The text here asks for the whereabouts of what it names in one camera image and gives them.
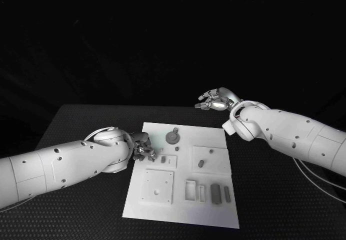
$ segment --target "black table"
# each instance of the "black table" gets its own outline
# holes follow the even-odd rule
[[[84,140],[110,126],[130,133],[141,131],[143,122],[221,128],[228,117],[228,111],[193,107],[65,105],[36,149]],[[127,170],[103,173],[0,213],[0,239],[346,239],[343,205],[313,186],[293,159],[263,139],[226,135],[226,146],[239,229],[123,218],[131,160]]]

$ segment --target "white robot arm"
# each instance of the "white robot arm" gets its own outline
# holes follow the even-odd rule
[[[346,176],[346,132],[257,101],[244,101],[224,87],[208,91],[199,100],[203,98],[196,108],[231,111],[222,125],[229,135],[238,133],[247,141],[264,139],[286,155]]]
[[[117,173],[134,159],[154,161],[146,132],[128,134],[114,127],[88,138],[0,159],[0,209],[46,192],[92,178]]]

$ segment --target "small gray block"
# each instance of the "small gray block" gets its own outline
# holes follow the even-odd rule
[[[222,192],[219,184],[211,185],[211,202],[212,204],[222,204]]]
[[[229,196],[229,187],[225,186],[225,201],[231,203],[231,196]]]
[[[202,168],[203,164],[205,164],[205,160],[201,160],[199,163],[198,163],[198,166]]]

